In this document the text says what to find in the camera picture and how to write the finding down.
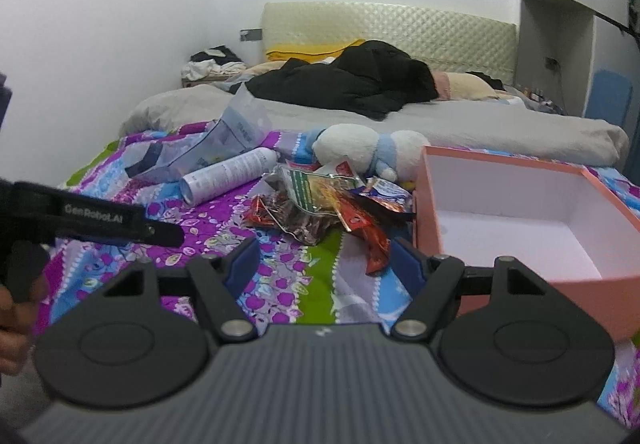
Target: blue scarf on plush toy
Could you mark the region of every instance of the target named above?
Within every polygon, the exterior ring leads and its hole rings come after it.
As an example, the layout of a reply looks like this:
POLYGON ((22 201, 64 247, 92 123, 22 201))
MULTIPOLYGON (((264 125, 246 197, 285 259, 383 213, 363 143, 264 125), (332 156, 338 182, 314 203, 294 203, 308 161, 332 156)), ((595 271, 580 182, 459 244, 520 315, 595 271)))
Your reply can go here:
MULTIPOLYGON (((298 150, 296 150, 296 159, 300 158, 305 161, 306 164, 316 162, 317 160, 312 146, 320 134, 325 130, 326 129, 313 129, 303 132, 300 138, 298 150)), ((393 141, 390 134, 379 134, 376 150, 371 157, 371 163, 369 164, 364 177, 372 177, 373 175, 382 177, 382 172, 386 169, 391 169, 394 172, 396 171, 396 143, 393 141)))

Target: white plush toy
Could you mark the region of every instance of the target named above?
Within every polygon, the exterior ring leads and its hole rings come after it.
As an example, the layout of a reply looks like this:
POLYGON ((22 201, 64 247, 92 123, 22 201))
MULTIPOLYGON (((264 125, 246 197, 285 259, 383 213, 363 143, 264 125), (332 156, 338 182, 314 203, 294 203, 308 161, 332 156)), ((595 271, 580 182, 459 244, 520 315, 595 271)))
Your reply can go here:
POLYGON ((349 123, 309 132, 306 142, 321 164, 346 157, 358 173, 367 177, 375 174, 391 182, 415 180, 422 147, 429 144, 424 135, 411 130, 378 134, 349 123))

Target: clear plastic bag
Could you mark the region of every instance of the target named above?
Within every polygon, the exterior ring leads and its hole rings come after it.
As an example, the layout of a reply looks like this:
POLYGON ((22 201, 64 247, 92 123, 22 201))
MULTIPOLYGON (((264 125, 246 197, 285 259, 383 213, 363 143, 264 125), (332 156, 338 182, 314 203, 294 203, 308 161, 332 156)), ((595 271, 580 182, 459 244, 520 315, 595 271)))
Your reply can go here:
POLYGON ((206 132, 193 139, 152 143, 126 172, 131 179, 149 184, 175 182, 188 173, 254 150, 270 131, 267 110, 243 84, 206 132))

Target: black clothing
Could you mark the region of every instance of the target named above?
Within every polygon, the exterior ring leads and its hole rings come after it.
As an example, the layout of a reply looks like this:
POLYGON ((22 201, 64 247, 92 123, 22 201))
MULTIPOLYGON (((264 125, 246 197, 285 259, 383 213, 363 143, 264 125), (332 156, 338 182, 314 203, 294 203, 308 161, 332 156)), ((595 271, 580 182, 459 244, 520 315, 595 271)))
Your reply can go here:
POLYGON ((204 62, 205 60, 216 60, 218 65, 225 65, 229 62, 242 62, 238 55, 229 49, 227 46, 211 47, 211 49, 201 50, 193 56, 190 60, 192 62, 204 62))
MULTIPOLYGON (((407 103, 438 96, 426 63, 378 40, 347 47, 329 65, 292 58, 282 68, 256 76, 245 85, 257 98, 347 110, 378 121, 407 103)), ((231 87, 231 92, 238 87, 231 87)))
POLYGON ((469 71, 467 74, 473 74, 474 76, 478 76, 478 78, 486 81, 493 90, 504 90, 504 85, 502 84, 502 80, 494 79, 491 76, 487 76, 484 72, 474 72, 469 71))

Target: headboard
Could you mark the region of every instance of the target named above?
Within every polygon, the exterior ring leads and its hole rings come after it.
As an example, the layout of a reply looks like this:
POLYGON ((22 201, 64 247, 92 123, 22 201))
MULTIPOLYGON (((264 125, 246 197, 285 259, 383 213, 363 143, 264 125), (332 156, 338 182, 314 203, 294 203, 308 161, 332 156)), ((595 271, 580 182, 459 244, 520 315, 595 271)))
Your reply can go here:
POLYGON ((277 44, 383 40, 433 70, 476 70, 513 82, 516 26, 450 11, 364 2, 269 2, 262 15, 265 49, 277 44))

